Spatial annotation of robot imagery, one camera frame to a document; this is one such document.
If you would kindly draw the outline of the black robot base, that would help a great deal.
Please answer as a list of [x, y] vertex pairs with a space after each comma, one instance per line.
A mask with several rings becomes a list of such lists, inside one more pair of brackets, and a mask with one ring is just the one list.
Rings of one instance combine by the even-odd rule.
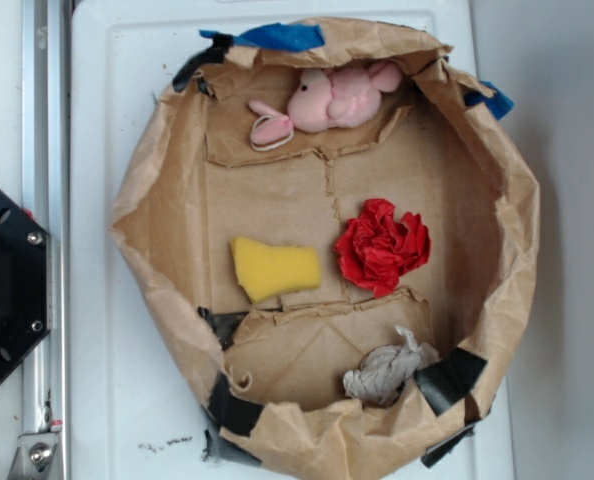
[[49, 239], [0, 190], [0, 385], [49, 331]]

